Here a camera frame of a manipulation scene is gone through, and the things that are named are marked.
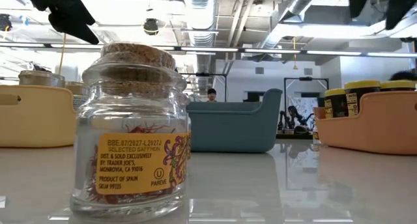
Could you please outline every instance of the white countertop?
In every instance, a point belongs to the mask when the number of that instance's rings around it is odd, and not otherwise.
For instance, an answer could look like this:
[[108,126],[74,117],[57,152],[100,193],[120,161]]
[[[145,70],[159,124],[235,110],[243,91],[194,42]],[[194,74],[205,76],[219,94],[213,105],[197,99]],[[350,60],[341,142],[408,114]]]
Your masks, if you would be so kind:
[[[193,153],[184,206],[146,223],[417,224],[417,157],[280,143],[268,154]],[[0,223],[67,224],[72,151],[0,148]]]

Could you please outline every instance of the teal plastic tray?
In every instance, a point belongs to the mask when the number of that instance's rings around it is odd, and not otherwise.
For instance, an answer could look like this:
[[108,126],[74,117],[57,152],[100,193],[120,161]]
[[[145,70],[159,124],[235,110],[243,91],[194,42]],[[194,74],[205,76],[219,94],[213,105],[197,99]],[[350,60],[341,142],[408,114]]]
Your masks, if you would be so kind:
[[281,95],[281,90],[270,89],[261,103],[191,102],[192,151],[269,151],[275,144]]

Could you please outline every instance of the beige plastic tray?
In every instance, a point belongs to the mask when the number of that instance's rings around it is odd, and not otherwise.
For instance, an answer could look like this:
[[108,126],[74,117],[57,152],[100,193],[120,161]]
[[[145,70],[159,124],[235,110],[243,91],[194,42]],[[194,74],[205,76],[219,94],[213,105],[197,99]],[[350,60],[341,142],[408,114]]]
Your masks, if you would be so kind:
[[0,147],[72,145],[76,112],[72,93],[37,85],[0,85]]
[[383,154],[417,155],[417,92],[390,91],[363,95],[359,115],[324,119],[314,109],[319,137],[331,147]]

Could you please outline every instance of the yellow label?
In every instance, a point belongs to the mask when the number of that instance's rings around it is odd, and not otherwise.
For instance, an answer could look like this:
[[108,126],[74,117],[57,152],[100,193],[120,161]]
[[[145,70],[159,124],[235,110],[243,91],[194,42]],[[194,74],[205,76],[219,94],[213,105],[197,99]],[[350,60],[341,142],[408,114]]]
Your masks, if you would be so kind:
[[332,118],[333,117],[332,101],[331,100],[324,101],[324,107],[326,111],[326,118],[327,119]]
[[137,194],[185,181],[188,134],[106,133],[98,140],[96,190]]
[[347,111],[349,116],[355,116],[358,114],[358,98],[356,93],[346,94]]
[[331,108],[332,107],[332,101],[331,100],[326,100],[325,102],[324,102],[324,107],[325,108]]

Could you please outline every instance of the exposed ductwork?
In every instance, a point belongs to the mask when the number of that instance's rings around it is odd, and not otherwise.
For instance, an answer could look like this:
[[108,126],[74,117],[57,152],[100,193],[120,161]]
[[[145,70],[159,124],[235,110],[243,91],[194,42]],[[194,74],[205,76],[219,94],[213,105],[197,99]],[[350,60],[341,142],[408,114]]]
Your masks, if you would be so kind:
[[[211,31],[215,27],[217,0],[184,0],[186,4],[187,26],[189,29]],[[199,47],[214,45],[213,33],[189,32],[190,44]],[[197,72],[213,72],[211,55],[197,55]],[[205,92],[207,82],[199,80],[199,90]]]
[[286,36],[285,33],[280,31],[280,22],[292,18],[293,16],[298,16],[307,11],[311,6],[314,0],[289,0],[287,8],[281,14],[278,24],[271,30],[271,33],[266,37],[266,39],[259,45],[259,48],[272,49],[275,48],[278,42],[283,36]]
[[288,7],[282,14],[280,22],[305,13],[313,1],[314,0],[289,0]]

